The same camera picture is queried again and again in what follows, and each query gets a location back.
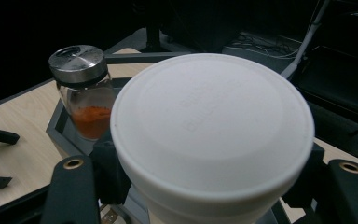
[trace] container lid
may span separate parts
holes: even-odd
[[[287,183],[310,155],[314,126],[301,94],[267,67],[198,53],[146,68],[113,106],[121,163],[193,195],[235,195]]]
[[[82,87],[102,80],[107,73],[103,51],[89,45],[57,50],[48,59],[57,82],[68,87]]]

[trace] white plastic container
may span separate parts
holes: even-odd
[[[138,74],[110,127],[123,169],[167,224],[255,222],[296,182],[314,137],[310,109],[286,79],[210,53]]]

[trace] orange spice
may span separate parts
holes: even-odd
[[[88,139],[98,139],[109,128],[111,109],[88,106],[72,113],[72,121],[78,131]]]

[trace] metal lid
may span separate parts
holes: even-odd
[[[68,87],[98,82],[107,73],[103,51],[88,45],[57,50],[48,59],[48,64],[56,81]]]

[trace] jar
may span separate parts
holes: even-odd
[[[80,135],[99,139],[109,128],[116,99],[103,51],[88,45],[71,46],[53,53],[48,64]]]

